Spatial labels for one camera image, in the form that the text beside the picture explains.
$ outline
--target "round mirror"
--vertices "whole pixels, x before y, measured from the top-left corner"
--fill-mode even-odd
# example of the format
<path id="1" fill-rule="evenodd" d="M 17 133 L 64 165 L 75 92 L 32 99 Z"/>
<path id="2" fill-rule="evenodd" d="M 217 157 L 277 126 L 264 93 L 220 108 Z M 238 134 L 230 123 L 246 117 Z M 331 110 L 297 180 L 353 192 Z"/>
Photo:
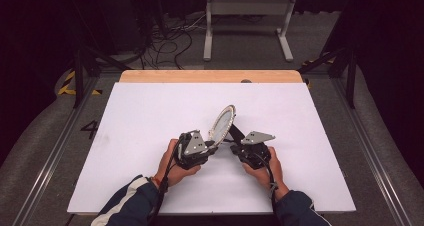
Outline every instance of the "round mirror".
<path id="1" fill-rule="evenodd" d="M 236 108 L 234 105 L 229 105 L 222 110 L 213 124 L 212 129 L 209 130 L 209 140 L 214 141 L 211 147 L 218 147 L 218 145 L 221 144 L 230 130 L 231 125 L 233 125 L 235 116 Z"/>

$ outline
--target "wrist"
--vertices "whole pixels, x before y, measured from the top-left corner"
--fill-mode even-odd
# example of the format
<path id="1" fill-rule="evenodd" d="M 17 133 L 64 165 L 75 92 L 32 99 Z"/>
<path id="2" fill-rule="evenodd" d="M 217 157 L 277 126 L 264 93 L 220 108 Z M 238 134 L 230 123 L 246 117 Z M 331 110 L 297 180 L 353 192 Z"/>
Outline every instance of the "wrist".
<path id="1" fill-rule="evenodd" d="M 283 181 L 276 182 L 278 189 L 275 190 L 275 201 L 278 202 L 282 197 L 284 197 L 290 190 Z"/>
<path id="2" fill-rule="evenodd" d="M 159 190 L 160 184 L 162 182 L 162 178 L 158 177 L 157 175 L 150 177 L 150 181 L 155 185 L 155 187 Z"/>

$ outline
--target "striped sleeve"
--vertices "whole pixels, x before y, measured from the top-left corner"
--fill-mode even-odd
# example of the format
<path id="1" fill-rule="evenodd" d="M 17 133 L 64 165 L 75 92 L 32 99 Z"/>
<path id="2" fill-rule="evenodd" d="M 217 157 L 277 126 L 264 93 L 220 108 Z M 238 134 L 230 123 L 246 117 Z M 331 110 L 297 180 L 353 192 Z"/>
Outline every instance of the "striped sleeve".
<path id="1" fill-rule="evenodd" d="M 157 198 L 154 184 L 139 175 L 109 199 L 91 226 L 147 225 L 147 216 Z"/>

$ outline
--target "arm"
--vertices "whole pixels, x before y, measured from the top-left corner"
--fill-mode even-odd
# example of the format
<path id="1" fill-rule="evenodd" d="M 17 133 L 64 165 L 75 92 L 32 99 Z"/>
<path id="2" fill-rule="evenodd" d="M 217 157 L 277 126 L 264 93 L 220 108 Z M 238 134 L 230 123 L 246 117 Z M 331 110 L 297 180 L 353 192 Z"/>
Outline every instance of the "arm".
<path id="1" fill-rule="evenodd" d="M 147 225 L 147 216 L 152 211 L 158 200 L 158 187 L 162 180 L 166 166 L 172 159 L 172 151 L 177 143 L 176 139 L 169 142 L 167 151 L 163 154 L 156 175 L 151 178 L 137 176 L 129 184 L 118 190 L 100 211 L 91 226 L 100 225 Z M 172 167 L 168 175 L 169 187 L 179 183 L 184 177 L 193 175 L 200 170 L 195 166 L 189 170 L 182 169 L 178 165 Z"/>
<path id="2" fill-rule="evenodd" d="M 268 148 L 271 154 L 269 166 L 278 185 L 278 189 L 275 190 L 275 201 L 276 216 L 279 221 L 286 226 L 330 225 L 324 218 L 315 213 L 313 202 L 305 193 L 289 190 L 283 181 L 283 170 L 275 149 L 273 147 Z M 246 173 L 254 176 L 266 190 L 270 190 L 269 175 L 265 167 L 254 170 L 248 164 L 243 163 L 243 168 Z"/>

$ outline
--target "wooden edge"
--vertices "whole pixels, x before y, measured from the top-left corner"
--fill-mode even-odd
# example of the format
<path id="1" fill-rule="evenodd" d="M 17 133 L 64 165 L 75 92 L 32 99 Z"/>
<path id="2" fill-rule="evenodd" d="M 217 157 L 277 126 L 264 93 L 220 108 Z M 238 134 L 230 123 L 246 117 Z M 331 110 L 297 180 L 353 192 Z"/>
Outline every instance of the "wooden edge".
<path id="1" fill-rule="evenodd" d="M 120 83 L 302 83 L 296 70 L 127 70 Z"/>

